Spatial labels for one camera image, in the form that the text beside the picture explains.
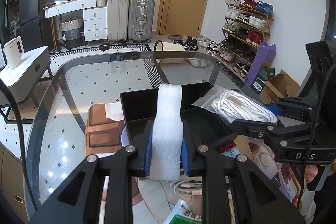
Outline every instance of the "foam piece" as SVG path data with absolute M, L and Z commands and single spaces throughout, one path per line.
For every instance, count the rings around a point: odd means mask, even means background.
M 150 179 L 177 180 L 179 178 L 183 140 L 181 100 L 180 85 L 160 85 L 152 133 Z

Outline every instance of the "open cardboard box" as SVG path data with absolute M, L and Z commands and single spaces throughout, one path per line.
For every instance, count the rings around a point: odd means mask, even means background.
M 280 97 L 294 97 L 300 85 L 283 70 L 268 81 L 260 93 L 260 98 L 265 103 L 276 102 Z

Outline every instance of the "white pitcher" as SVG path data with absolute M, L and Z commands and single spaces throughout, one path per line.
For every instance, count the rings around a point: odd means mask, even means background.
M 3 46 L 9 70 L 14 70 L 22 62 L 21 56 L 24 53 L 21 37 L 13 38 Z

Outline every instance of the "black tray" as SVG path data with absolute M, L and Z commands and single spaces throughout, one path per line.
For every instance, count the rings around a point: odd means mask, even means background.
M 193 106 L 212 86 L 209 83 L 182 85 L 181 119 L 187 122 L 190 133 L 198 135 L 205 145 L 220 148 L 231 143 L 236 134 L 214 113 Z M 120 93 L 128 138 L 142 134 L 147 121 L 154 120 L 158 89 Z

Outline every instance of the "silver suitcase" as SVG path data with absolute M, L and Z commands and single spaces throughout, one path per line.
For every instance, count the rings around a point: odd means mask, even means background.
M 107 0 L 107 39 L 127 39 L 129 0 Z
M 155 0 L 130 0 L 128 39 L 133 42 L 151 42 Z

